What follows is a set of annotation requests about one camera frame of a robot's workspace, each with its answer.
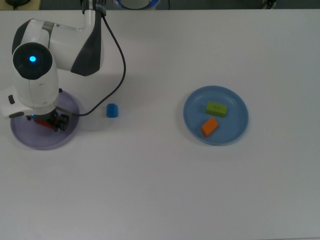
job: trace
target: blue cube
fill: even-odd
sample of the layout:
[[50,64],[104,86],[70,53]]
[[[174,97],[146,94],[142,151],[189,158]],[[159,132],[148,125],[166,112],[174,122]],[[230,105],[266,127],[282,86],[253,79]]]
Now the blue cube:
[[111,119],[118,117],[118,106],[117,106],[117,104],[109,103],[106,106],[106,116],[108,118],[111,118]]

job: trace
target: black cable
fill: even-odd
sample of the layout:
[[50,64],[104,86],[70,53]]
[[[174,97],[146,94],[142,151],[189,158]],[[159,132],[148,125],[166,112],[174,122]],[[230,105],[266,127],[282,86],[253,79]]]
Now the black cable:
[[119,88],[120,86],[122,85],[122,83],[124,82],[124,79],[125,79],[125,76],[126,76],[126,71],[127,71],[127,66],[126,66],[126,60],[125,60],[125,56],[124,56],[124,53],[122,52],[122,49],[114,35],[114,33],[112,32],[111,28],[109,27],[108,23],[107,23],[107,20],[105,18],[105,16],[102,16],[103,18],[103,21],[104,21],[104,24],[106,26],[106,28],[109,30],[116,46],[118,47],[119,51],[120,51],[120,54],[121,54],[121,57],[122,57],[122,61],[123,61],[123,75],[122,75],[122,79],[120,81],[120,83],[118,84],[118,86],[116,86],[116,88],[111,92],[109,93],[109,95],[107,95],[104,99],[102,99],[97,105],[94,106],[94,108],[92,108],[90,111],[88,111],[87,113],[83,113],[83,114],[78,114],[78,113],[72,113],[73,116],[76,116],[76,117],[84,117],[84,116],[87,116],[89,115],[90,113],[92,113],[94,110],[96,110],[97,107],[99,107],[105,100],[107,100],[110,96],[112,96]]

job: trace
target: blue plate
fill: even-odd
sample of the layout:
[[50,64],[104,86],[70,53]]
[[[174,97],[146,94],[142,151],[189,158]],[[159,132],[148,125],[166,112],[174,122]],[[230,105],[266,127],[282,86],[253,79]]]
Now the blue plate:
[[[212,117],[206,114],[208,102],[227,105],[227,113],[225,117],[214,116],[219,126],[209,137],[205,137],[201,127]],[[184,103],[183,117],[188,129],[199,140],[215,146],[236,140],[246,130],[249,121],[245,102],[235,92],[222,86],[205,86],[195,90]]]

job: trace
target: purple plate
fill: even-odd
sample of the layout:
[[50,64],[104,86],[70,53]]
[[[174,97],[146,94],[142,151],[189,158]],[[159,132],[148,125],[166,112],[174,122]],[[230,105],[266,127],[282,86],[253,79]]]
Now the purple plate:
[[[58,106],[73,113],[79,113],[79,106],[76,100],[65,91],[59,93]],[[58,148],[68,141],[76,129],[78,121],[79,117],[70,116],[66,131],[59,129],[57,132],[35,123],[33,119],[28,121],[26,116],[12,118],[10,125],[13,135],[20,143],[37,150],[50,150]]]

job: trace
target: blue light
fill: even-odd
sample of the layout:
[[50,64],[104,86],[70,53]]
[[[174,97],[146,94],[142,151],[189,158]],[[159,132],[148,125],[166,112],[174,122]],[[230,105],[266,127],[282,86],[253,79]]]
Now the blue light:
[[29,58],[29,60],[30,60],[30,62],[35,62],[36,60],[37,60],[37,58],[35,57],[35,56],[31,56],[30,58]]

